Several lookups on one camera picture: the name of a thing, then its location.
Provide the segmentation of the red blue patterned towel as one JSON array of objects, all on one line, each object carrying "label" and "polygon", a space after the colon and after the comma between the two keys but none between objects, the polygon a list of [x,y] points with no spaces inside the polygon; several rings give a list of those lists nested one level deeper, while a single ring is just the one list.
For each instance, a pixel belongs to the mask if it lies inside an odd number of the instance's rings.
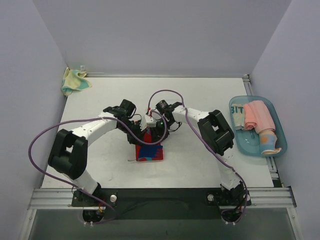
[{"label": "red blue patterned towel", "polygon": [[137,162],[162,161],[164,159],[163,146],[156,145],[135,145],[135,160]]}]

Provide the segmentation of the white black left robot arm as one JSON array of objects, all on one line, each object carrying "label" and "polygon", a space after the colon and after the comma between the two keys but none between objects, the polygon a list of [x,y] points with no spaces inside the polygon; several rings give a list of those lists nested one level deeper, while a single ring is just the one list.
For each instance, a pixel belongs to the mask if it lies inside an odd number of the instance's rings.
[{"label": "white black left robot arm", "polygon": [[124,99],[119,106],[105,108],[98,120],[72,130],[61,129],[56,134],[48,165],[85,190],[83,200],[90,206],[97,205],[103,197],[101,185],[87,171],[88,147],[115,129],[125,133],[130,144],[141,145],[144,131],[132,120],[135,112],[136,106]]}]

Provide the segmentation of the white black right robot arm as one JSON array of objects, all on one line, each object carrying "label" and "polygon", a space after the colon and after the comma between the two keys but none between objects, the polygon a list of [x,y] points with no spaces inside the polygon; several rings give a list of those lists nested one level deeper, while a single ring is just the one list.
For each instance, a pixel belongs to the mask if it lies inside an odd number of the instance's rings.
[{"label": "white black right robot arm", "polygon": [[164,117],[167,127],[187,124],[204,146],[214,153],[220,174],[220,188],[208,194],[208,201],[221,206],[236,206],[246,199],[244,181],[234,168],[234,133],[219,110],[211,112],[184,107],[181,102],[168,104],[161,100],[155,109]]}]

